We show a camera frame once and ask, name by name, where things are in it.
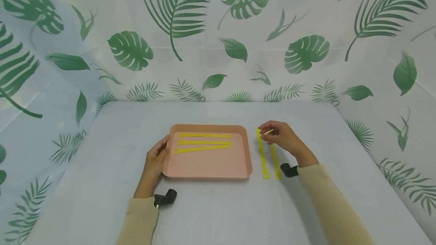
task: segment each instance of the hand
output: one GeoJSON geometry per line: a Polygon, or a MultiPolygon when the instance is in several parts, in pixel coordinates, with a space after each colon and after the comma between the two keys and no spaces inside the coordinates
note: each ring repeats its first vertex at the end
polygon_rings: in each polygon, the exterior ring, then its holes
{"type": "Polygon", "coordinates": [[[153,196],[154,189],[164,168],[165,157],[169,154],[166,148],[169,139],[170,135],[167,134],[147,152],[144,170],[137,190],[135,191],[134,198],[148,198],[153,196]]]}
{"type": "Polygon", "coordinates": [[[261,139],[268,145],[277,144],[283,150],[289,151],[298,161],[300,167],[318,164],[312,151],[299,139],[288,124],[278,121],[268,121],[259,126],[261,139]]]}

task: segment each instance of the right hand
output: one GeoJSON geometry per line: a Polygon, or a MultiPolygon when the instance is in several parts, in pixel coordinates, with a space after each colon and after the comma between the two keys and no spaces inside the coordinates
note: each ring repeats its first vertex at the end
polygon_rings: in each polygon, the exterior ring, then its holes
{"type": "Polygon", "coordinates": [[[278,121],[268,121],[259,126],[261,139],[268,145],[277,144],[283,150],[295,156],[300,167],[318,164],[312,151],[299,139],[288,124],[278,121]]]}

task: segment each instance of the person's arm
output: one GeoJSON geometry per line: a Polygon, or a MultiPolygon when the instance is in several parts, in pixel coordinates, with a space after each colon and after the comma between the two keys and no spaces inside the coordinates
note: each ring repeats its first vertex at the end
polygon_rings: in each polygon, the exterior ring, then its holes
{"type": "Polygon", "coordinates": [[[322,231],[330,245],[374,245],[359,216],[338,191],[312,151],[283,122],[268,121],[259,126],[261,138],[289,151],[298,162],[304,190],[315,207],[322,231]]]}
{"type": "Polygon", "coordinates": [[[168,155],[169,135],[159,141],[147,153],[145,166],[133,199],[127,206],[124,224],[115,245],[150,245],[156,225],[158,209],[154,207],[156,187],[168,155]]]}

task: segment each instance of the finger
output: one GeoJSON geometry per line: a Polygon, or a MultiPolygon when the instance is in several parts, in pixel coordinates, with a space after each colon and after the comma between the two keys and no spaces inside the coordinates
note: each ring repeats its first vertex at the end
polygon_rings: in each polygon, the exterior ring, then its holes
{"type": "Polygon", "coordinates": [[[151,150],[148,152],[147,156],[151,156],[152,158],[155,158],[156,156],[158,156],[160,151],[162,151],[166,147],[169,139],[170,139],[170,135],[167,134],[163,139],[161,139],[159,142],[156,143],[156,145],[154,145],[151,148],[151,150]]]}
{"type": "Polygon", "coordinates": [[[163,163],[165,161],[165,158],[168,156],[168,154],[170,153],[170,151],[168,149],[164,149],[160,152],[159,156],[157,157],[157,159],[159,160],[160,163],[163,163]]]}
{"type": "Polygon", "coordinates": [[[278,121],[267,121],[264,124],[259,126],[259,130],[271,130],[271,129],[275,129],[275,130],[279,130],[282,126],[283,122],[278,122],[278,121]]]}
{"type": "Polygon", "coordinates": [[[275,135],[270,135],[270,134],[264,134],[264,135],[262,135],[261,137],[260,137],[263,141],[266,141],[266,142],[268,142],[268,143],[275,143],[276,142],[276,139],[277,139],[277,136],[275,136],[275,135]]]}

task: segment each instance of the backdrop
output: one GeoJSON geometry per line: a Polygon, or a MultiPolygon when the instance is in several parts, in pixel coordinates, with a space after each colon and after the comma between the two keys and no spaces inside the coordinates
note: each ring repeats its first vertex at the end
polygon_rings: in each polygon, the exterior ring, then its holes
{"type": "Polygon", "coordinates": [[[436,244],[434,0],[1,3],[6,244],[117,100],[330,102],[436,244]]]}

